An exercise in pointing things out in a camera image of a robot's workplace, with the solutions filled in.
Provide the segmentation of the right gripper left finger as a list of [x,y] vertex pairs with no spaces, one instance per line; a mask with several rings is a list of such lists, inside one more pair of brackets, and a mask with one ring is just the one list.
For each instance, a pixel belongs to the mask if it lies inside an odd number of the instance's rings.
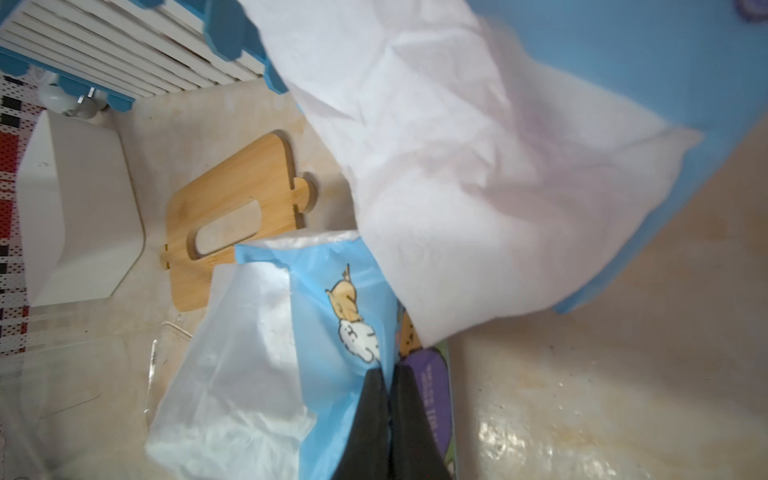
[[366,372],[348,441],[333,480],[389,478],[388,392],[381,369]]

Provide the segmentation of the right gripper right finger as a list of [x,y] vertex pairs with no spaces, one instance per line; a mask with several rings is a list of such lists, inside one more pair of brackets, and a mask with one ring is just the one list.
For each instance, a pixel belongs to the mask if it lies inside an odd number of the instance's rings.
[[415,375],[408,365],[395,366],[390,411],[390,478],[451,479],[451,474],[435,444]]

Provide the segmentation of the blue soft tissue pack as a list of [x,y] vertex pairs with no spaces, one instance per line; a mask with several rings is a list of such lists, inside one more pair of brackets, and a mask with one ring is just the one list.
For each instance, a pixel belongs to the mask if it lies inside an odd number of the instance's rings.
[[148,456],[179,479],[332,479],[366,372],[408,365],[453,478],[446,350],[425,348],[354,231],[239,244],[159,403]]

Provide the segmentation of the bamboo slotted lid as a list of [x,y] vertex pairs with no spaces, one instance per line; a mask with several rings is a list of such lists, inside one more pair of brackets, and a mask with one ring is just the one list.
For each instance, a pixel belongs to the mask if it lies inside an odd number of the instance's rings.
[[175,308],[208,304],[213,269],[234,245],[304,227],[316,188],[296,174],[287,140],[272,132],[178,190],[167,205],[162,266]]

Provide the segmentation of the clear plastic tissue box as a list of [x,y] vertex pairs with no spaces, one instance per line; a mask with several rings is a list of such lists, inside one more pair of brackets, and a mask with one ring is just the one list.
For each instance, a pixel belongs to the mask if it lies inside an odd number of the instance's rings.
[[2,478],[170,478],[146,455],[149,416],[199,317],[97,301],[3,322]]

